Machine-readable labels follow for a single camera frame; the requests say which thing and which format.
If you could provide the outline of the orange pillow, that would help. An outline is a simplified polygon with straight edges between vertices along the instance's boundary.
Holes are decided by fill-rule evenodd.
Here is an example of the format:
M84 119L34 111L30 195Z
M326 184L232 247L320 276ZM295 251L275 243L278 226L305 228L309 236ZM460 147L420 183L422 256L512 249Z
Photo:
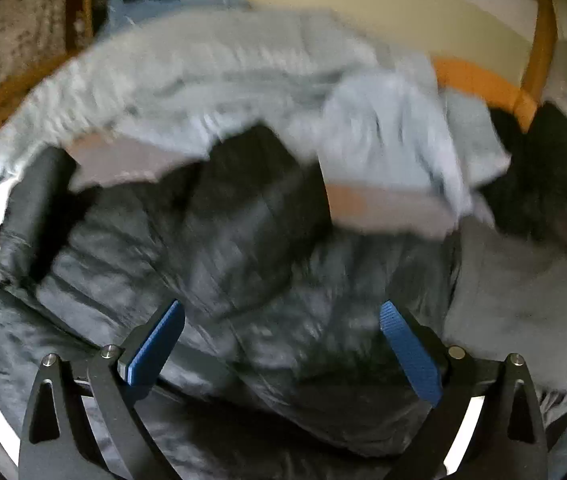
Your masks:
M461 58L431 58L437 83L482 99L489 107L499 107L515 116L521 130L530 129L537 102L523 89L497 73Z

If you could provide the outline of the grey folded garment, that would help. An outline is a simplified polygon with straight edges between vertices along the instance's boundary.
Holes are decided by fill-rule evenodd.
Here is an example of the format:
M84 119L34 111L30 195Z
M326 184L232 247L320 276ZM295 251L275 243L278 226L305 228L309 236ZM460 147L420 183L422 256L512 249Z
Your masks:
M444 339L481 359L521 354L535 385L567 393L567 254L463 219Z

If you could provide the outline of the black fleece coat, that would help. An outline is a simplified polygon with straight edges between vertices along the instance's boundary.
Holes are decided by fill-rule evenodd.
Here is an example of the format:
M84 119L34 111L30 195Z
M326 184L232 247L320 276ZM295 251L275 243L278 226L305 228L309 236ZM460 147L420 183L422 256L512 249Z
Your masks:
M523 131L507 110L489 114L510 155L506 173L480 188L497 230L567 250L567 115L546 102Z

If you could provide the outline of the light blue duvet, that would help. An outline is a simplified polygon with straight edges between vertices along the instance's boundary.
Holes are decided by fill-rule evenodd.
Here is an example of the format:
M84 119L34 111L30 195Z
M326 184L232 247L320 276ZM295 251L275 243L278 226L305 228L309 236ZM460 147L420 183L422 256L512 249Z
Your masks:
M325 12L194 9L105 38L37 84L0 128L0 180L91 131L204 158L256 124L331 182L431 194L454 219L492 222L479 189L510 164L487 105L443 89L425 53Z

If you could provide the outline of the blue pillow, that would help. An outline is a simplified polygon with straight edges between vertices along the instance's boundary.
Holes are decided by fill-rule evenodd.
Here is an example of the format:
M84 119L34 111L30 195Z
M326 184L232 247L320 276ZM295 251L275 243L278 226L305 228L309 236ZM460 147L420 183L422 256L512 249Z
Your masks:
M105 38L159 18L164 14L198 9L251 9L248 0L108 0L106 18L99 29Z

